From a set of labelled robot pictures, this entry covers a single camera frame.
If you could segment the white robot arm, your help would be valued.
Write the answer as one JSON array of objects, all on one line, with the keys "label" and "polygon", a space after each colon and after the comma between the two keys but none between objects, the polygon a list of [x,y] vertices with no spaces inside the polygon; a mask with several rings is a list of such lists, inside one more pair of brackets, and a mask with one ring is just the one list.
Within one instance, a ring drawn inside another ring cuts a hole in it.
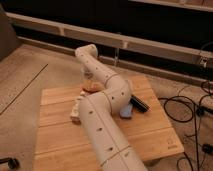
[{"label": "white robot arm", "polygon": [[102,171],[148,171],[112,118],[130,101],[129,82],[97,60],[94,44],[77,48],[75,56],[105,86],[84,97],[78,106],[80,121]]}]

